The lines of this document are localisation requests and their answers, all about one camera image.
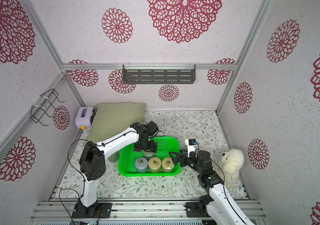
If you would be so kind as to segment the beige tea canister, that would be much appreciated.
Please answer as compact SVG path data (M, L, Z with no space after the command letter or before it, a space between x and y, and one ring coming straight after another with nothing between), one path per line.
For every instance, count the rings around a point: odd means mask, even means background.
M161 166L162 166L162 171L167 173L173 172L175 167L171 157L164 158L161 162Z
M159 173L162 168L162 161L158 157L152 157L148 160L148 168L150 172Z

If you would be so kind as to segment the pale green tea canister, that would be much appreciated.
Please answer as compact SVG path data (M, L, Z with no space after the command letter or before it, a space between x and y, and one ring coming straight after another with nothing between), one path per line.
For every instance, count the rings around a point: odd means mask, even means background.
M108 157L108 161L111 163L116 163L119 160L119 152L115 152L114 154L112 154L111 156Z
M146 159L151 159L152 157L155 156L155 153L154 152L145 152L145 151L143 151L143 156Z

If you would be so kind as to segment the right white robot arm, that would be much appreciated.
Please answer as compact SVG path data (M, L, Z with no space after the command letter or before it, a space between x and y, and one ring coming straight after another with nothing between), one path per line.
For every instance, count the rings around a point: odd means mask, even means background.
M187 217L211 217L218 225L252 225L225 187L225 179L213 170L213 160L209 152L170 152L174 165L189 167L198 173L200 186L206 191L197 203L185 204Z

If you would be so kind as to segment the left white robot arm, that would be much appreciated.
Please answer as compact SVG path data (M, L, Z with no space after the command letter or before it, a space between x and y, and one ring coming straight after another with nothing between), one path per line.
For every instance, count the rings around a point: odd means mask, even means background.
M159 132L154 122L142 125L138 122L108 140L88 141L81 154L79 165L83 176L83 193L74 206L72 218L99 217L101 205L97 202L99 179L106 172L106 160L124 147L133 144L135 152L157 152L158 143L153 139Z

